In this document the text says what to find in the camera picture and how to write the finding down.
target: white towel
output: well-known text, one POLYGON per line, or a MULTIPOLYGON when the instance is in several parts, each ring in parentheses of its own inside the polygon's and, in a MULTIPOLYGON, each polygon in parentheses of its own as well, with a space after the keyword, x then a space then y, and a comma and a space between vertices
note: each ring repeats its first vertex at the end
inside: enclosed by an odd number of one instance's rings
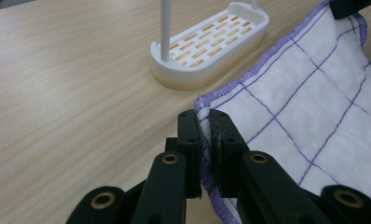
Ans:
MULTIPOLYGON (((371 198, 371 62, 366 22, 335 21, 327 2, 266 52, 241 78, 195 102, 207 138, 209 110, 232 117, 251 150, 272 155, 303 189, 341 184, 371 198)), ((210 155, 205 151, 203 185, 210 155)), ((225 223, 240 223, 236 199, 211 195, 225 223)))

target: white plastic base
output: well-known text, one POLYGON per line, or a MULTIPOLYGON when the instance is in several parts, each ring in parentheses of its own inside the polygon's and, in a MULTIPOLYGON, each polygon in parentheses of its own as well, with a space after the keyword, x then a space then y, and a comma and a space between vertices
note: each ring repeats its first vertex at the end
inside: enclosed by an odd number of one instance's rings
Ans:
POLYGON ((269 17, 251 4, 228 8, 170 39, 170 57, 161 60, 160 44, 151 44, 151 69, 158 82, 172 89, 196 89, 261 40, 269 17))

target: white rod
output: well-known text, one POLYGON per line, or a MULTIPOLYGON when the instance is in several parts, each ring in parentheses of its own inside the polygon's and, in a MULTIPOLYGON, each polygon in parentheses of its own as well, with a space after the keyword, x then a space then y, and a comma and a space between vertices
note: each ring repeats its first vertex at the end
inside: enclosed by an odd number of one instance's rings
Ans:
POLYGON ((253 0, 252 2, 252 9, 256 10, 258 8, 259 0, 253 0))
POLYGON ((169 60, 169 41, 171 38, 171 0, 161 0, 161 60, 169 60))

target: wooden table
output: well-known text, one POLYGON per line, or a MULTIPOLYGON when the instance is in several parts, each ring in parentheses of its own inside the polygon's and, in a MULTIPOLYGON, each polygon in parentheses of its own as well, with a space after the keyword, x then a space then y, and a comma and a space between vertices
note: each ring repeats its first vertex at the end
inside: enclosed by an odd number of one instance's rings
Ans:
MULTIPOLYGON (((173 0, 172 34, 229 0, 173 0)), ((159 41, 158 0, 37 0, 0 10, 0 223, 63 223, 100 186, 146 178, 176 117, 251 68, 320 1, 270 1, 258 49, 194 91, 158 84, 149 46, 159 41)), ((365 54, 371 59, 371 7, 365 54)), ((187 223, 220 223, 206 193, 187 223)))

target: purple stitched edge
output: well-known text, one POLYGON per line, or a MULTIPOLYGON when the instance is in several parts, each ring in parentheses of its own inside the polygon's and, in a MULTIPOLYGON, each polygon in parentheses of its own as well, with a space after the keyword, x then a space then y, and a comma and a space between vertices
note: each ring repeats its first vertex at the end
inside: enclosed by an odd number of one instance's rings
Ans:
MULTIPOLYGON (((292 33, 289 35, 284 36, 281 38, 272 48, 270 48, 264 55, 258 60, 258 62, 248 70, 244 75, 240 78, 232 80, 228 82, 222 88, 212 91, 210 93, 201 95, 197 98, 194 103, 194 107, 197 113, 205 106, 209 106, 210 103, 223 95, 230 93, 236 86, 240 83, 244 82, 248 78, 255 76, 259 70, 263 67, 264 64, 268 62, 268 60, 274 56, 287 42, 291 41, 294 37, 296 37, 309 23, 314 19, 314 17, 326 6, 328 5, 327 0, 323 0, 318 6, 316 6, 310 14, 297 25, 292 33)), ((359 13, 355 13, 352 15, 360 24, 360 41, 361 47, 364 48, 364 43, 367 37, 367 27, 366 21, 362 15, 359 13)), ((212 175, 210 174, 210 164, 206 161, 202 161, 202 185, 205 189, 208 189, 212 183, 212 175)), ((237 222, 236 218, 233 217, 231 212, 228 210, 227 206, 224 204, 223 199, 220 195, 215 191, 211 196, 211 203, 213 206, 214 212, 221 218, 224 223, 233 223, 237 222)))

